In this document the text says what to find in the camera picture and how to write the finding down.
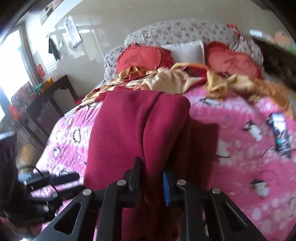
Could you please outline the white cylindrical tube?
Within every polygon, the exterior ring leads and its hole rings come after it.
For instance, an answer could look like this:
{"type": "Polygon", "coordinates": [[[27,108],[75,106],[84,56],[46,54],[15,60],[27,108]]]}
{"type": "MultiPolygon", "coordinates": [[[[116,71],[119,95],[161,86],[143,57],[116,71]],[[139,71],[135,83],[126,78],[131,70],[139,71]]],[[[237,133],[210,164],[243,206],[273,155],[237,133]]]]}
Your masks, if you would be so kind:
{"type": "Polygon", "coordinates": [[[72,114],[74,114],[76,108],[71,109],[70,111],[68,111],[67,113],[64,114],[64,116],[66,118],[69,118],[72,114]]]}

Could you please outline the wall calendar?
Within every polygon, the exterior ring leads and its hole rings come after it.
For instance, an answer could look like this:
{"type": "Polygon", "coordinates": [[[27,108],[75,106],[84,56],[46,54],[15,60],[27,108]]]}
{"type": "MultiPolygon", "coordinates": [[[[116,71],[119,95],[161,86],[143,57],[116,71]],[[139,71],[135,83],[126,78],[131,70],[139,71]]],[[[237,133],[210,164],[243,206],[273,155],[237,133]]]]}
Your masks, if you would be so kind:
{"type": "Polygon", "coordinates": [[[70,37],[72,47],[77,48],[83,41],[71,15],[65,19],[64,27],[70,37]]]}

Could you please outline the dark red fleece garment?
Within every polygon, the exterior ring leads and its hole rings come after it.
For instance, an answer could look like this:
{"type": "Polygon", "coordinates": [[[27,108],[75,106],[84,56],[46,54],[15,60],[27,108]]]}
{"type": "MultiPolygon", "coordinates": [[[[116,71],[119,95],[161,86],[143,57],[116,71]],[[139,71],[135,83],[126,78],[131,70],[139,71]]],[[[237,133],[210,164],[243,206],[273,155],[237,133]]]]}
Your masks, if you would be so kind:
{"type": "Polygon", "coordinates": [[[186,97],[159,91],[107,93],[91,131],[84,185],[104,189],[132,168],[135,158],[143,160],[140,199],[135,208],[123,210],[122,240],[156,231],[164,199],[162,171],[190,107],[186,97]]]}

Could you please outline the red heart pillow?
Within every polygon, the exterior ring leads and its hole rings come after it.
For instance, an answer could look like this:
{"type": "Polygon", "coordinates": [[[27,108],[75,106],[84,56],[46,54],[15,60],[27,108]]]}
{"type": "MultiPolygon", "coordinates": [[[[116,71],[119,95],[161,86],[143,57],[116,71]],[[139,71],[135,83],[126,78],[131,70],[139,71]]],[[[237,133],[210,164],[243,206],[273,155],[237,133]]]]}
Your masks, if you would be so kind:
{"type": "Polygon", "coordinates": [[[261,78],[260,66],[246,53],[235,52],[220,42],[210,42],[205,47],[206,65],[216,73],[246,75],[249,79],[261,78]]]}
{"type": "Polygon", "coordinates": [[[117,59],[116,73],[119,73],[130,66],[137,66],[146,70],[157,70],[165,67],[171,68],[174,59],[170,50],[158,46],[130,44],[117,59]]]}

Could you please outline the yellow bag on desk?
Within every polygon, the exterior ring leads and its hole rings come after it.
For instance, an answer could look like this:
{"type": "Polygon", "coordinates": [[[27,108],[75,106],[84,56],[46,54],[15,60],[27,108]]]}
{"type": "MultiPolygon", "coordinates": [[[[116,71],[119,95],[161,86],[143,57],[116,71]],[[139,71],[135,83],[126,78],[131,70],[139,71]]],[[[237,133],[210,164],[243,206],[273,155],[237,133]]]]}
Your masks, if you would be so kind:
{"type": "Polygon", "coordinates": [[[36,93],[43,93],[45,90],[47,90],[51,85],[55,83],[55,78],[50,77],[46,81],[40,83],[34,88],[34,92],[36,93]]]}

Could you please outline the framed picture on desk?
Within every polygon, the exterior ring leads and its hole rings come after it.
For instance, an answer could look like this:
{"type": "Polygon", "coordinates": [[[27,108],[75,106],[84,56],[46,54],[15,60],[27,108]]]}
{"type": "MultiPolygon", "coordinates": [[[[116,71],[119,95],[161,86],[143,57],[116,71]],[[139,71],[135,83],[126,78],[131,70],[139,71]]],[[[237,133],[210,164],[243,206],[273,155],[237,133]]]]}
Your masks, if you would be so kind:
{"type": "Polygon", "coordinates": [[[18,111],[23,111],[35,97],[36,92],[34,92],[33,86],[28,81],[12,96],[11,102],[18,111]]]}

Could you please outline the dark hanging cloth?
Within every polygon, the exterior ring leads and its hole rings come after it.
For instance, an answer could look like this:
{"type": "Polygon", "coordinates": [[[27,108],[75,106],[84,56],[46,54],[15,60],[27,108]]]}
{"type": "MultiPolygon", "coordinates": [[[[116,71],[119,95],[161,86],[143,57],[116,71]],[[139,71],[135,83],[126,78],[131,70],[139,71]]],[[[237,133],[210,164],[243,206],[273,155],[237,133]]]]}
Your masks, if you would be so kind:
{"type": "Polygon", "coordinates": [[[53,54],[56,61],[61,59],[61,52],[57,49],[55,42],[49,37],[49,54],[53,54]]]}

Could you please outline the red wall sticker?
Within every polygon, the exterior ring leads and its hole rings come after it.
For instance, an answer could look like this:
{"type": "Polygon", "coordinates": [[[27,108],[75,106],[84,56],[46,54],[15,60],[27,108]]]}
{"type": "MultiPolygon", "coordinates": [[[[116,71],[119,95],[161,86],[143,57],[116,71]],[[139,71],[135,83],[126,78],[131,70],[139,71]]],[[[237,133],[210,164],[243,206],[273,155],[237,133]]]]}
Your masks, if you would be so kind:
{"type": "Polygon", "coordinates": [[[45,72],[44,72],[43,67],[42,67],[41,64],[38,64],[37,69],[38,69],[38,73],[39,73],[39,75],[40,75],[41,77],[44,77],[44,76],[45,76],[45,72]]]}

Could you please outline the red heart pillow right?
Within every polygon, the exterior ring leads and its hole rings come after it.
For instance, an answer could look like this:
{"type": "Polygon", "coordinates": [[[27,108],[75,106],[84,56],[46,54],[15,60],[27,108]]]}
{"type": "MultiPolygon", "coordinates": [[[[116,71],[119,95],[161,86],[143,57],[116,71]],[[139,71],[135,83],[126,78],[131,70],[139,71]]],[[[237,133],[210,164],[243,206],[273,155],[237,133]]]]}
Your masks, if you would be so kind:
{"type": "Polygon", "coordinates": [[[206,65],[216,73],[246,75],[249,79],[261,78],[260,66],[246,53],[235,52],[220,42],[210,42],[205,47],[206,65]]]}

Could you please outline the red heart pillow left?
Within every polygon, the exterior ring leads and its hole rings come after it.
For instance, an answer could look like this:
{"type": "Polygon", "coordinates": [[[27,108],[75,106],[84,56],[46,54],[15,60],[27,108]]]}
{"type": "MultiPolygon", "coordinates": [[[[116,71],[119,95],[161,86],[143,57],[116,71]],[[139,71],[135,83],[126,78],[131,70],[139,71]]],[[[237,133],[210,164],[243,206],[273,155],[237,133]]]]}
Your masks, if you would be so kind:
{"type": "Polygon", "coordinates": [[[157,70],[165,67],[171,68],[174,59],[170,50],[158,46],[130,44],[117,59],[116,73],[119,73],[130,66],[137,66],[146,70],[157,70]]]}

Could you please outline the red and yellow blanket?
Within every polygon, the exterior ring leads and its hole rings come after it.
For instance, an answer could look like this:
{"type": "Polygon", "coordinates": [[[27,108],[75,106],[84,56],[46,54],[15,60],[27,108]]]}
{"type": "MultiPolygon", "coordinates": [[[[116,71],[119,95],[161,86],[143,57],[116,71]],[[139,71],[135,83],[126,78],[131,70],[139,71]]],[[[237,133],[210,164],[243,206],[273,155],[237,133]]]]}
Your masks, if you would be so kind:
{"type": "Polygon", "coordinates": [[[246,97],[249,103],[257,103],[262,97],[268,97],[285,116],[294,117],[293,107],[280,86],[263,79],[250,79],[246,75],[216,73],[198,63],[176,63],[171,68],[161,67],[157,70],[132,65],[107,84],[88,93],[77,108],[101,102],[108,92],[114,90],[156,90],[176,95],[184,94],[197,84],[203,85],[206,97],[217,101],[224,100],[229,90],[246,97]]]}

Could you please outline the pink penguin print blanket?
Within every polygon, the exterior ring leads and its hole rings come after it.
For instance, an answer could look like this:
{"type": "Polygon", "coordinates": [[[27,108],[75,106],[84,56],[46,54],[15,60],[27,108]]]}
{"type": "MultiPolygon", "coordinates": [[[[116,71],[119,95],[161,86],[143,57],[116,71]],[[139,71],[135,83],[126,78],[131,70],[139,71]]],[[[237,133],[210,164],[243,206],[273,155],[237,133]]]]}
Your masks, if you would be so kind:
{"type": "MultiPolygon", "coordinates": [[[[266,120],[277,107],[255,104],[229,92],[225,101],[206,99],[200,86],[182,96],[189,119],[170,152],[182,178],[203,188],[219,187],[267,240],[284,240],[295,225],[295,121],[286,119],[291,158],[275,150],[266,120]]],[[[37,168],[52,174],[76,171],[84,183],[91,131],[103,101],[55,124],[37,168]]]]}

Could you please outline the wall poster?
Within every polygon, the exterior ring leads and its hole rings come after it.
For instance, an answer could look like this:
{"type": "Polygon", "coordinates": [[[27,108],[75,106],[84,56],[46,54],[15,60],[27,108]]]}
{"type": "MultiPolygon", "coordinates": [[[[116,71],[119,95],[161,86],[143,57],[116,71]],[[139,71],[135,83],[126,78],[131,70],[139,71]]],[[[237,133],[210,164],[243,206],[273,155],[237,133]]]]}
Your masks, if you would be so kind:
{"type": "Polygon", "coordinates": [[[63,0],[53,0],[48,3],[40,12],[41,25],[47,20],[47,18],[53,13],[53,11],[63,2],[63,0]]]}

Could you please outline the red box on cabinet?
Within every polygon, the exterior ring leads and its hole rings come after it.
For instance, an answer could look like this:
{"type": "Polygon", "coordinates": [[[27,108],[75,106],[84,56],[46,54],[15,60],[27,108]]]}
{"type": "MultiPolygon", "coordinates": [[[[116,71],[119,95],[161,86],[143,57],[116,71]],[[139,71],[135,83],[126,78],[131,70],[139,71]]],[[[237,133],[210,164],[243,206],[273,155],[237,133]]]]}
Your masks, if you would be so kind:
{"type": "Polygon", "coordinates": [[[9,110],[11,112],[11,115],[17,121],[20,118],[20,113],[18,112],[18,110],[13,105],[9,106],[9,110]]]}

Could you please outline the floral headboard cushion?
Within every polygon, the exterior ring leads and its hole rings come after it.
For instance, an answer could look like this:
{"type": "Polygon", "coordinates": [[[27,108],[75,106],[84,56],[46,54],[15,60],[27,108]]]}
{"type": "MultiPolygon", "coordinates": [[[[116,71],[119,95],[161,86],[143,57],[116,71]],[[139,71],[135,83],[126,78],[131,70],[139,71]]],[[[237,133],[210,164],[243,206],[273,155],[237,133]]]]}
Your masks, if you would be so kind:
{"type": "Polygon", "coordinates": [[[123,44],[111,49],[104,57],[104,80],[116,75],[118,56],[132,43],[164,46],[202,40],[221,42],[235,52],[248,54],[262,67],[263,54],[251,37],[241,35],[236,25],[219,24],[206,20],[179,19],[148,25],[129,34],[123,44]]]}

